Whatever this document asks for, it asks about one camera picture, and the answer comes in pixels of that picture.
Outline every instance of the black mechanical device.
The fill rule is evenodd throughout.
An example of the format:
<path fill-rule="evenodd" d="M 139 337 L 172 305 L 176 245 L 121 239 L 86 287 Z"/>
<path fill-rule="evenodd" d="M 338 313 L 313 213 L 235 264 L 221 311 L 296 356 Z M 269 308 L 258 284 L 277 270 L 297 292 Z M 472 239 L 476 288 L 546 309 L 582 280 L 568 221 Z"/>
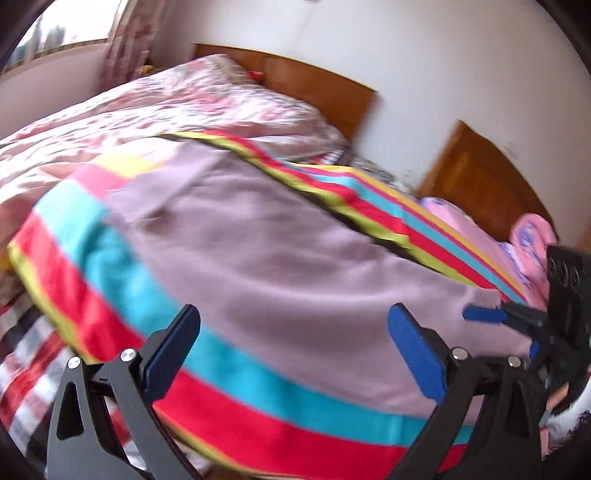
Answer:
<path fill-rule="evenodd" d="M 473 358 L 449 348 L 434 330 L 422 328 L 404 308 L 392 307 L 388 329 L 422 393 L 437 402 L 425 428 L 387 480 L 538 480 L 538 426 L 549 415 L 549 396 L 565 383 L 569 393 L 553 411 L 568 408 L 589 379 L 591 258 L 548 249 L 548 313 L 514 303 L 500 309 L 468 307 L 471 321 L 505 324 L 530 337 L 530 358 Z M 155 415 L 199 334 L 199 312 L 187 305 L 167 330 L 155 332 L 139 349 L 86 365 L 72 358 L 51 417 L 49 480 L 195 480 L 188 463 Z M 440 472 L 470 403 L 483 406 L 463 459 Z M 148 472 L 129 464 L 111 426 L 104 397 L 114 398 L 143 456 Z"/>

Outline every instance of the metal screw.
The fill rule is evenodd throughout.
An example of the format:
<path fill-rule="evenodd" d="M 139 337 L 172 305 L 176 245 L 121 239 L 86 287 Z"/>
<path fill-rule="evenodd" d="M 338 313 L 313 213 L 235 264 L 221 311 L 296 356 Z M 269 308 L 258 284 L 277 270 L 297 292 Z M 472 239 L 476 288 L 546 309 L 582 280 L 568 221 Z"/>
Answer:
<path fill-rule="evenodd" d="M 131 362 L 134 358 L 135 358 L 135 350 L 132 348 L 126 348 L 125 350 L 123 350 L 121 352 L 120 358 L 124 361 L 124 362 Z"/>
<path fill-rule="evenodd" d="M 518 356 L 515 355 L 511 355 L 507 361 L 509 362 L 509 365 L 513 368 L 519 368 L 521 366 L 521 358 L 519 358 Z"/>
<path fill-rule="evenodd" d="M 68 360 L 68 368 L 71 368 L 72 370 L 74 370 L 75 368 L 78 368 L 78 366 L 82 363 L 82 361 L 80 360 L 79 357 L 77 356 L 73 356 L 72 358 L 70 358 Z"/>
<path fill-rule="evenodd" d="M 468 351 L 461 346 L 457 346 L 452 350 L 452 357 L 459 361 L 466 360 L 468 358 Z"/>

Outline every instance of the wooden furniture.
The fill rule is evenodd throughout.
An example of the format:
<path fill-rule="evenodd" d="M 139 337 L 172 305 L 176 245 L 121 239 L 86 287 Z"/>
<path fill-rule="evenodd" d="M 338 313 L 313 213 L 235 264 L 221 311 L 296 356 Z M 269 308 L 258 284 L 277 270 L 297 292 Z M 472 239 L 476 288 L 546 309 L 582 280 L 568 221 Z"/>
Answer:
<path fill-rule="evenodd" d="M 524 213 L 537 213 L 554 226 L 548 210 L 503 152 L 461 121 L 418 194 L 452 202 L 497 241 L 509 238 Z"/>
<path fill-rule="evenodd" d="M 193 58 L 225 53 L 247 70 L 264 74 L 261 84 L 315 106 L 350 141 L 374 101 L 375 91 L 298 60 L 243 48 L 195 44 Z"/>

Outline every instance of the window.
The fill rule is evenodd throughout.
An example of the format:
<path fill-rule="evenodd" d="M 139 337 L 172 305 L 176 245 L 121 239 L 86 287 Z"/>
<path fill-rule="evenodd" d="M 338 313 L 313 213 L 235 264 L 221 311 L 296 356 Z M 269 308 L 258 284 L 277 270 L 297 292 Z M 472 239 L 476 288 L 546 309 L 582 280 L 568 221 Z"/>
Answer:
<path fill-rule="evenodd" d="M 104 43 L 127 0 L 56 0 L 25 33 L 4 71 L 73 46 Z"/>

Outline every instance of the blue gripper pad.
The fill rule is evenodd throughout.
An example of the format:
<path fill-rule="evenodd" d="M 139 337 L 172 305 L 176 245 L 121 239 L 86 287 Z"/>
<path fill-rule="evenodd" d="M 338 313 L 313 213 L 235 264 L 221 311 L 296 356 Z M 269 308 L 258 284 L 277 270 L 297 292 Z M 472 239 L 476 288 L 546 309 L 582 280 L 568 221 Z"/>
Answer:
<path fill-rule="evenodd" d="M 423 395 L 441 403 L 447 394 L 445 367 L 422 336 L 421 326 L 403 305 L 390 308 L 388 332 Z"/>
<path fill-rule="evenodd" d="M 162 400 L 174 377 L 183 365 L 189 350 L 197 340 L 201 316 L 192 305 L 186 305 L 167 329 L 166 337 L 152 356 L 144 371 L 142 396 L 152 403 Z"/>
<path fill-rule="evenodd" d="M 503 323 L 507 319 L 507 314 L 502 309 L 486 309 L 473 305 L 468 305 L 462 315 L 471 322 Z"/>

